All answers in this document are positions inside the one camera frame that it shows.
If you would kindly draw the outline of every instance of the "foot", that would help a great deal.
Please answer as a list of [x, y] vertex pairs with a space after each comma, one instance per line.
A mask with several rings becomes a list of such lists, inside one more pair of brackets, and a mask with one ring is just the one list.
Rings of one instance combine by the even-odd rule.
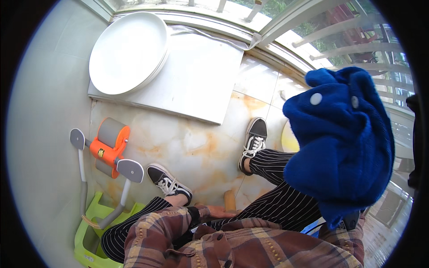
[[148, 165], [146, 172], [152, 182], [164, 193], [164, 196], [176, 196], [182, 193], [188, 198], [188, 203], [185, 206], [189, 206], [192, 199], [192, 191], [176, 180], [163, 166], [152, 163]]
[[245, 145], [243, 154], [239, 160], [239, 169], [244, 174], [250, 176], [251, 172], [244, 169], [244, 160], [253, 158], [256, 152], [265, 149], [265, 140], [267, 139], [267, 123], [262, 117], [253, 118], [247, 127]]

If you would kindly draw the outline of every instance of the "pinstripe pants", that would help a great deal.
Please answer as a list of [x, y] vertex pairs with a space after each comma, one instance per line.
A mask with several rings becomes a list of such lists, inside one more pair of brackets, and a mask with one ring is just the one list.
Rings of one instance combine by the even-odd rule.
[[[321, 217], [317, 201], [292, 188], [283, 179], [283, 170], [294, 153], [283, 153], [264, 149], [256, 153], [250, 160], [252, 173], [264, 177], [277, 187], [261, 196], [237, 216], [208, 223], [212, 228], [220, 230], [221, 226], [244, 218], [257, 217], [273, 223], [281, 224], [283, 230], [300, 232], [308, 224]], [[109, 228], [101, 237], [101, 248], [106, 255], [120, 263], [124, 262], [124, 242], [130, 227], [143, 215], [155, 212], [171, 204], [155, 197], [140, 212], [123, 223]]]

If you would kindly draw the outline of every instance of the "blue cloth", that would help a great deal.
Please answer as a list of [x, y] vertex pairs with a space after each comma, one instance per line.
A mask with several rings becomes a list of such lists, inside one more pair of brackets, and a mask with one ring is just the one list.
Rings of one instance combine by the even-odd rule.
[[[365, 70], [319, 69], [305, 80], [313, 88], [283, 106], [300, 146], [284, 179], [319, 202], [333, 229], [343, 216], [374, 204], [386, 189], [395, 156], [392, 128]], [[313, 105], [315, 93], [322, 100]]]

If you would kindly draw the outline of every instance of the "green plastic stool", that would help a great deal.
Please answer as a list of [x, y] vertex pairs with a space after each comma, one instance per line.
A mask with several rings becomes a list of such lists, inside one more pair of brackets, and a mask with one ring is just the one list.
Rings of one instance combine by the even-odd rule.
[[[86, 210], [86, 216], [94, 222], [97, 221], [97, 218], [105, 218], [114, 210], [98, 203], [102, 195], [102, 192], [95, 192], [94, 199]], [[144, 207], [143, 204], [135, 203], [129, 213], [121, 213], [104, 230], [94, 229], [82, 220], [75, 235], [75, 259], [83, 266], [90, 268], [122, 268], [122, 263], [109, 259], [103, 252], [100, 237], [108, 228], [125, 221]]]

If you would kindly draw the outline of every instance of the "glass window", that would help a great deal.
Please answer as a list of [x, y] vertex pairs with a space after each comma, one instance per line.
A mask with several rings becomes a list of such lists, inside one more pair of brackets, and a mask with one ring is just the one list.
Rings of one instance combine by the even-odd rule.
[[117, 12], [147, 9], [191, 11], [221, 18], [260, 31], [294, 0], [106, 0]]
[[366, 69], [383, 102], [409, 110], [406, 98], [414, 94], [414, 87], [406, 54], [369, 0], [353, 0], [323, 11], [276, 41], [316, 69]]

